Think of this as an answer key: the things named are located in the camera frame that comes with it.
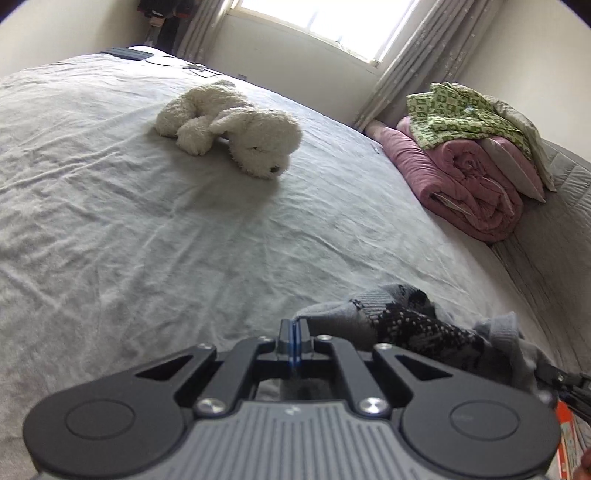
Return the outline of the grey padded headboard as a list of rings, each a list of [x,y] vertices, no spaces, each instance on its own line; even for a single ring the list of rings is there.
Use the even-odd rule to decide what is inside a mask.
[[[555,362],[590,371],[590,163],[546,141],[556,190],[524,201],[513,234],[494,245],[533,311]]]

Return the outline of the grey patterned left curtain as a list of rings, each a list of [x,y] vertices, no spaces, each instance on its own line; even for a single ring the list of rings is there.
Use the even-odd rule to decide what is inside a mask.
[[[231,4],[231,0],[199,1],[190,22],[181,31],[175,56],[195,63],[206,62]]]

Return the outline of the dark hanging clothes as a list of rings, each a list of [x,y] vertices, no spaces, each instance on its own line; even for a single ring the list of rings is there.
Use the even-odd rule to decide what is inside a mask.
[[[197,4],[193,0],[140,0],[137,11],[148,19],[144,44],[171,53],[180,21],[189,18]]]

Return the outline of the grey patterned curtain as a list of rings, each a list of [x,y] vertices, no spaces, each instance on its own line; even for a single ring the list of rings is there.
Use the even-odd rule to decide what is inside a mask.
[[[377,81],[353,128],[374,120],[390,127],[407,114],[407,96],[452,82],[468,64],[502,1],[437,1]]]
[[[190,22],[181,31],[175,56],[195,63],[206,62],[231,4],[231,0],[199,1]]]

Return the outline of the grey bed sheet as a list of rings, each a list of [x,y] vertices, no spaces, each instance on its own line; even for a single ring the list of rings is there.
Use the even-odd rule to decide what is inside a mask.
[[[248,83],[303,129],[276,181],[153,127],[200,78],[110,55],[1,80],[1,475],[34,475],[27,412],[198,342],[276,334],[315,303],[405,282],[465,326],[514,312],[548,340],[493,251],[426,211],[381,146]]]

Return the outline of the pink rolled quilt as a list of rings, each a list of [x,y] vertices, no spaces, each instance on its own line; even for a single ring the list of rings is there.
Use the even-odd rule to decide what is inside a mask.
[[[515,229],[523,201],[477,142],[451,140],[424,150],[407,118],[399,129],[374,120],[365,133],[382,145],[427,210],[486,243],[504,240]]]

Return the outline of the white plush dog toy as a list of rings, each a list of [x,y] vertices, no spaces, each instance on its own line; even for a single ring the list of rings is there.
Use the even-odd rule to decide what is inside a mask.
[[[158,113],[155,131],[193,156],[203,156],[218,139],[228,143],[238,168],[259,179],[276,179],[290,167],[303,130],[293,115],[260,108],[226,80],[191,88]]]

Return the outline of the bright window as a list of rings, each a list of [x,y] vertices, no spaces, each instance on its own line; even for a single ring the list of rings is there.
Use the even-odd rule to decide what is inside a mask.
[[[417,5],[413,0],[245,0],[232,7],[379,63]]]

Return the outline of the beige pink pillow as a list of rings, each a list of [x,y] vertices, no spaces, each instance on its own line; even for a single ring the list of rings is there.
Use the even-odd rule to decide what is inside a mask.
[[[534,123],[507,102],[485,95],[498,115],[508,120],[524,136],[530,148],[525,156],[513,143],[503,137],[489,137],[478,141],[491,160],[516,190],[540,203],[545,203],[545,189],[555,192],[550,172],[550,159],[543,148],[542,138]]]

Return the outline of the dark tablet on bed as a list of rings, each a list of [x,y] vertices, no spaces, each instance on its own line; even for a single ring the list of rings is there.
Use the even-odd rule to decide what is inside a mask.
[[[102,51],[102,54],[111,55],[115,58],[130,60],[130,61],[143,61],[153,56],[153,53],[145,52],[142,50],[136,50],[133,48],[123,47],[112,47]]]

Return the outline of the grey patterned right curtain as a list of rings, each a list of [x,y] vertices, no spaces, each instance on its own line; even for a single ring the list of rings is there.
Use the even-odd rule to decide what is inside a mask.
[[[377,81],[353,128],[374,120],[390,127],[407,114],[407,96],[452,82],[468,64],[502,1],[437,1]]]

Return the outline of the grey knitted cat sweater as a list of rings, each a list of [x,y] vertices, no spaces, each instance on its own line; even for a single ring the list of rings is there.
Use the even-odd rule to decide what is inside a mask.
[[[557,394],[536,379],[550,359],[523,337],[510,312],[463,327],[427,294],[409,284],[388,284],[301,309],[311,335],[328,334],[369,351],[388,343],[537,397],[553,408]]]

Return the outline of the green patterned blanket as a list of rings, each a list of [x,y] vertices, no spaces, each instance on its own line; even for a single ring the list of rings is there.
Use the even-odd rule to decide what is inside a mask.
[[[498,115],[479,92],[457,83],[432,83],[430,90],[407,96],[411,133],[429,150],[452,140],[502,137],[528,159],[530,144],[509,120]]]

